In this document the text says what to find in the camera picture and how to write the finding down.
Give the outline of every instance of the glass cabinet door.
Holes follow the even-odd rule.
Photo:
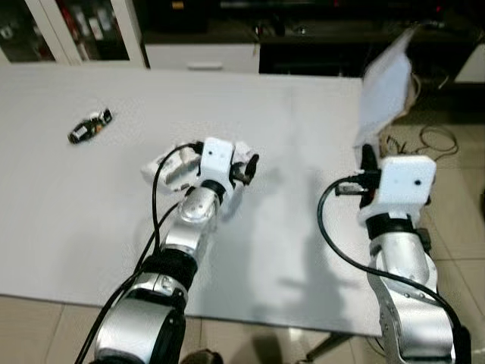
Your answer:
[[[55,0],[82,61],[130,58],[110,0]]]
[[[11,63],[55,61],[24,0],[0,0],[0,50]]]

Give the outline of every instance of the table leg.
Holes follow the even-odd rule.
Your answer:
[[[297,364],[313,362],[319,356],[331,351],[334,347],[338,347],[340,344],[345,343],[352,336],[353,335],[350,334],[330,334],[327,339],[319,343],[314,349],[306,354],[306,359],[297,362]]]

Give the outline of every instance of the small object on table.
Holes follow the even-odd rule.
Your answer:
[[[101,112],[95,112],[89,119],[81,121],[67,136],[71,144],[78,144],[94,137],[103,127],[113,120],[111,111],[107,108]]]

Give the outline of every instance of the white cabinet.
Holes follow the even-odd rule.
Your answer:
[[[145,67],[132,0],[1,0],[0,63]]]
[[[257,74],[257,44],[147,44],[150,68]]]
[[[144,67],[132,0],[38,0],[71,64]]]
[[[1,0],[0,64],[35,61],[68,63],[39,0]]]

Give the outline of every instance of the white paper sheet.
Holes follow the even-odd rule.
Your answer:
[[[407,29],[367,69],[362,86],[358,134],[354,142],[357,165],[361,148],[371,144],[379,155],[379,132],[400,115],[411,84],[411,62],[405,54],[416,27]]]

